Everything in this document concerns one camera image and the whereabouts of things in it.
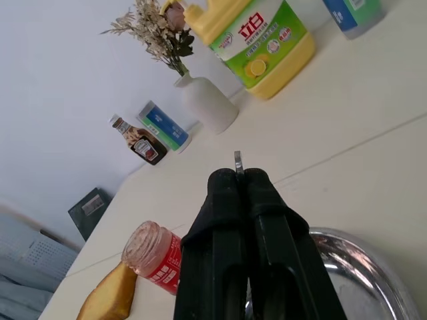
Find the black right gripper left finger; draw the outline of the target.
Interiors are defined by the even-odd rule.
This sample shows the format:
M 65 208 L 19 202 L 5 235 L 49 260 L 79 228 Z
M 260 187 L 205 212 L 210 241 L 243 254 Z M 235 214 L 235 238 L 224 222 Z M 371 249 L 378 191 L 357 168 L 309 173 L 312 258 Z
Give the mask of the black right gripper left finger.
M 181 271 L 174 319 L 243 319 L 248 272 L 243 206 L 236 172 L 218 169 L 181 240 Z

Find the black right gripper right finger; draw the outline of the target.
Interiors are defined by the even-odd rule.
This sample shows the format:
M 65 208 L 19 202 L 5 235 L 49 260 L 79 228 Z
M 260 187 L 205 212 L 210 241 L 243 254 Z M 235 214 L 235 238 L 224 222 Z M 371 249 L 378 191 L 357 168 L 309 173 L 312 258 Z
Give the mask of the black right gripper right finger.
M 306 220 L 286 205 L 264 170 L 246 169 L 245 184 L 254 317 L 345 319 Z

